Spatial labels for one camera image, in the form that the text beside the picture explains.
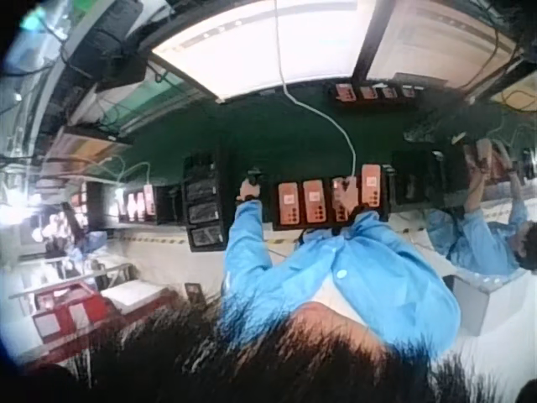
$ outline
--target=person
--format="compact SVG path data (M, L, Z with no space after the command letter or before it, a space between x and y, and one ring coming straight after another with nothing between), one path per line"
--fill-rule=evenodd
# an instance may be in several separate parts
M64 365L12 375L8 387L18 401L500 401L490 377L466 371L457 355L439 358L458 328L458 306L432 268L375 212L356 215L337 236L308 234L289 264L271 267L259 192L242 184L223 299L158 309L123 330L100 327ZM355 197L352 178L340 195L347 210L355 209ZM368 329L320 302L304 303L330 274ZM267 309L288 298L285 307L297 309Z
M71 242L66 247L66 253L74 262L81 262L84 258L107 243L106 231L94 231L87 233L76 220L73 207L68 202L61 203L65 217L65 225L60 228L68 228L67 233L70 235Z
M341 333L312 337L293 317L268 322L244 344L247 315L236 310L223 322L214 306L182 304L128 330L101 327L61 366L4 375L3 393L22 403L505 401L490 377L466 371L457 356L432 365L426 348L373 355Z
M105 231L87 233L78 223L75 211L68 202L61 203L62 211L49 217L49 224L32 232L36 242L45 241L47 259L68 256L79 263L107 243Z
M522 186L513 162L497 142L503 168L508 172L513 198L508 223L486 222L481 200L490 173L492 144L483 140L487 152L471 166L471 180L464 217L456 219L449 212L434 210L428 216L427 232L439 254L455 266L481 275L511 275L519 267L537 269L537 224L528 218Z
M248 304L246 339L271 318L292 314L312 333L349 335L357 348L425 342L432 355L443 353L460 324L455 297L376 212L356 214L357 180L347 180L347 188L334 192L355 217L350 227L338 235L306 233L303 244L277 265L263 242L260 188L242 183L225 254L224 305Z

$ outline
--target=wire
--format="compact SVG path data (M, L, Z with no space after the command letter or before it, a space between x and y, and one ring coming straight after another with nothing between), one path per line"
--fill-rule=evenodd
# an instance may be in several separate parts
M500 35L499 35L499 32L498 32L498 26L494 23L493 17L490 15L490 7L489 8L483 7L483 5L480 3L479 0L477 0L476 3L472 3L472 4L474 4L476 7L479 7L482 11L484 11L487 14L488 20L489 20L490 24L492 25L492 28L494 29L494 36L496 37L496 39L495 39L495 43L494 43L493 52L490 54L490 56L485 61L485 63L481 66L479 71L477 71L476 75L474 77L472 77L466 84L464 84L462 86L459 86L457 88L457 90L461 90L462 88L465 88L465 87L469 86L470 84L472 84L485 71L487 66L491 63L491 61L493 61L494 57L498 53L498 49L499 49L499 45L500 45Z
M289 91L287 90L287 83L285 82L284 78L284 71L282 69L282 55L281 55L281 49L280 49L280 41L279 41L279 14L278 14L278 0L274 0L274 16L275 16L275 28L276 28L276 50L278 54L278 72L279 72L279 78L282 81L282 87L284 88L284 94L285 96L294 104L299 107L303 107L304 109L307 109L310 112L313 112L316 115L321 116L322 118L326 119L328 122L332 123L337 130L343 134L343 137L347 141L347 144L349 146L349 149L352 153L352 170L351 170L351 176L355 176L357 174L356 172L356 150L354 149L354 146L352 145L352 141L349 138L349 135L347 132L339 125L337 122L332 119L330 116L324 114L321 111L318 111L314 107L311 107L310 105L306 105L303 102L298 101L295 97L293 97L291 94L289 94Z
M0 111L0 116L2 116L4 113L7 113L7 112L11 111L12 109L14 109L15 107L17 107L18 105L20 105L24 101L24 99L26 99L26 97L30 96L32 94L32 92L34 92L39 87L40 84L41 84L41 80L39 79L38 82L36 82L34 84L34 86L29 89L28 92L26 92L24 95L22 95L20 101L14 103L11 107L6 107L2 111Z
M60 38L60 36L58 36L58 34L46 23L46 21L44 21L41 17L38 17L38 20L41 22L41 24L44 26L44 28L47 30L47 32L49 34L51 34L52 36L54 36L56 38L56 40L58 40L58 42L60 42L60 58L61 58L61 61L64 62L64 64L66 66L68 66L70 69L72 69L73 71L76 71L77 73L83 75L84 77L86 78L89 78L90 80L94 80L94 77L90 74L90 73L86 73L85 71L83 71L82 69L79 69L78 67L72 65L68 59L70 58L67 57L65 58L65 55L64 55L64 50L65 50L65 40L63 40L62 38Z
M149 162L140 162L134 166L131 166L128 170L124 171L118 178L117 182L119 183L124 175L128 175L132 171L136 170L139 166L146 165L148 167L147 174L146 174L146 183L149 185L151 181L149 180L151 177L151 164Z
M507 101L508 101L508 99L509 99L510 97L512 97L514 94L517 94L517 93L518 93L518 94L523 94L523 95L525 95L525 96L528 97L528 98L533 98L533 100L532 100L530 103L528 103L527 105L525 105L525 106L523 106L523 107L521 107L521 108L513 107L513 106L509 105L509 104L507 103ZM507 96L505 96L505 94L503 93L503 91L500 92L500 94L501 94L501 96L502 96L502 102L503 102L503 104L504 104L506 107L508 107L509 109L511 109L512 111L515 111L515 112L521 112L521 113L535 113L535 112L536 112L535 110L529 110L529 111L528 111L528 110L525 110L527 107L531 107L532 105L534 105L534 104L537 102L537 100L535 99L535 95L532 95L532 94L530 94L529 92L522 91L522 90L514 90L513 92L510 92L509 95L507 95Z
M44 65L40 69L37 69L37 70L34 70L34 71L23 71L23 72L20 72L20 73L11 73L11 72L7 72L7 71L3 71L2 76L6 76L6 77L33 76L34 74L39 74L39 73L42 73L43 71L47 71L48 69L52 68L54 63L55 63L55 61L53 61L52 63L49 63L48 65Z
M267 250L268 250L271 254L275 254L275 255L277 255L277 256L279 256L279 257L281 257L281 258L285 258L285 259L287 259L287 257L288 257L286 254L281 254L280 252L276 252L276 251L273 250L273 249L269 249L269 248L267 248Z

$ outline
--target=blue sleeve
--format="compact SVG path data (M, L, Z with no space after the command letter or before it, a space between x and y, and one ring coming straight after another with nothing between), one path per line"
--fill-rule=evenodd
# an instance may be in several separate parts
M527 221L528 208L524 204L524 200L513 200L511 214L509 215L509 224L514 225L518 230L519 227Z
M361 236L383 243L396 254L406 254L424 260L414 245L402 239L386 222L378 219L377 212L359 214L351 227L352 236Z
M499 275L503 274L498 273L498 266L506 265L506 252L491 233L483 216L483 211L478 209L475 212L466 213L461 222L461 229L468 240L473 258L476 260L478 268L481 269L480 272L486 274L490 271Z
M224 259L226 282L272 267L263 242L261 202L246 201L237 207L235 222L229 230Z

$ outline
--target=orange device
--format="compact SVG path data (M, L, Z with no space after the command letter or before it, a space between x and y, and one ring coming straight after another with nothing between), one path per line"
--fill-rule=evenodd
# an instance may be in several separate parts
M136 217L136 209L136 199L134 198L134 193L131 193L128 195L127 203L128 221L134 221L134 218Z
M280 183L278 197L280 224L298 224L300 222L299 186L294 182Z
M326 221L325 192L321 180L306 181L304 187L305 216L307 222Z
M138 213L138 221L145 221L145 200L143 199L142 191L139 191L137 194L136 210Z
M145 209L148 216L154 216L156 214L154 208L154 193L153 185L145 185L143 187L143 194L145 195Z
M334 209L334 217L337 222L346 222L349 219L347 209L341 204L336 190L343 187L343 178L332 179L332 208Z
M380 165L362 165L362 204L380 206Z

